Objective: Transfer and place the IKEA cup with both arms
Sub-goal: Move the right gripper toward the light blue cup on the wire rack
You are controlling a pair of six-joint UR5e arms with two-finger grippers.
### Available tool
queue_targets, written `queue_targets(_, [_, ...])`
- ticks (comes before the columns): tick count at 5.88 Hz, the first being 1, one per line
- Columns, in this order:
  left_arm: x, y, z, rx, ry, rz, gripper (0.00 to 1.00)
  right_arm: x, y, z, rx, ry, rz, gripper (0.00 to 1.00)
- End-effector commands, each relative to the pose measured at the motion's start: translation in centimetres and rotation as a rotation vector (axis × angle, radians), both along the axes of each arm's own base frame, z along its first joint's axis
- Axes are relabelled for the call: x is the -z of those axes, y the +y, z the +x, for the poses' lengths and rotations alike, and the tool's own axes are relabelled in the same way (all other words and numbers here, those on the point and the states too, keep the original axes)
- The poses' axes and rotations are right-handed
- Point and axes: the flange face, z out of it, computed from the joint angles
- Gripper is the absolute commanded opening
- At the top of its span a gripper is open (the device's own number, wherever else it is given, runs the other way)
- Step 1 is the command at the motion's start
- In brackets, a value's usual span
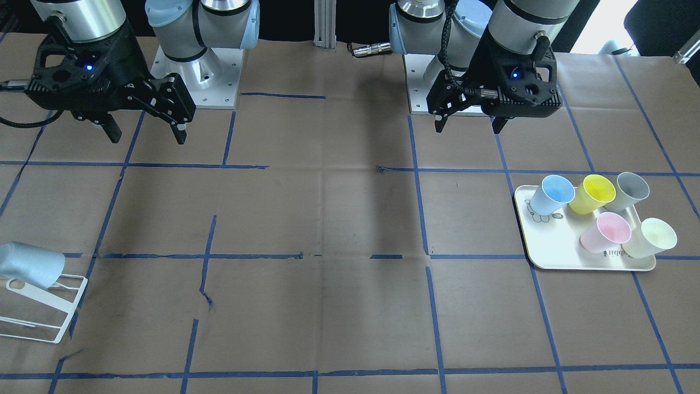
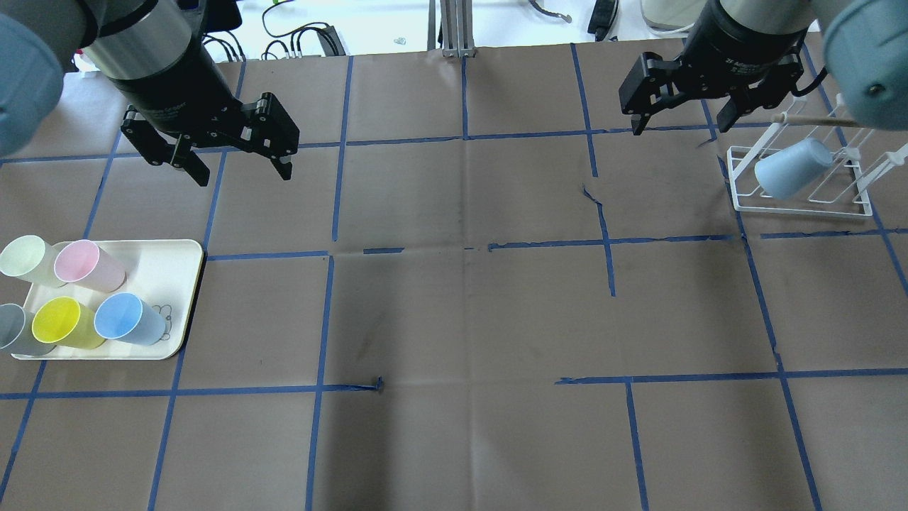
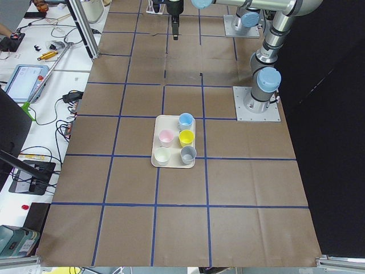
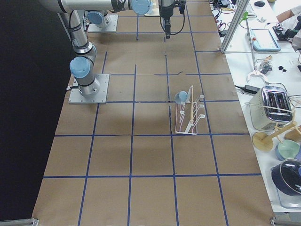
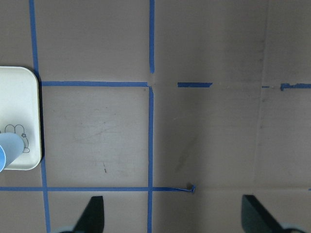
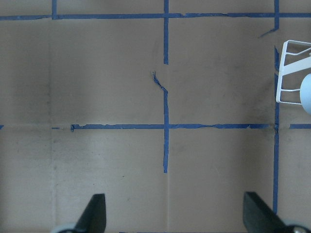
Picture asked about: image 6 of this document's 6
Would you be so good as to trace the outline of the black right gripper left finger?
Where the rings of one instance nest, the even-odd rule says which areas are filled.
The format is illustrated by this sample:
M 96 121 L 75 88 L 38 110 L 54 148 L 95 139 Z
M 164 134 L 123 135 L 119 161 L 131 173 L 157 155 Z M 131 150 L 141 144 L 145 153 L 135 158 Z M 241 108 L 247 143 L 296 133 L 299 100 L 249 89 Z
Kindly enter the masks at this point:
M 105 194 L 94 194 L 74 226 L 75 233 L 104 233 L 106 228 Z

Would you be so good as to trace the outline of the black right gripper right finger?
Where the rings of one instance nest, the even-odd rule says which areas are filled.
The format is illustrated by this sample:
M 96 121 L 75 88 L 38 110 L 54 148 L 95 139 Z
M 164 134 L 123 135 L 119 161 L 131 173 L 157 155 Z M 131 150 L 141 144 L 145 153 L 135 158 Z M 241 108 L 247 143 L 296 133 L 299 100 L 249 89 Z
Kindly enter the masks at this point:
M 243 223 L 248 233 L 289 232 L 289 228 L 256 192 L 244 193 Z

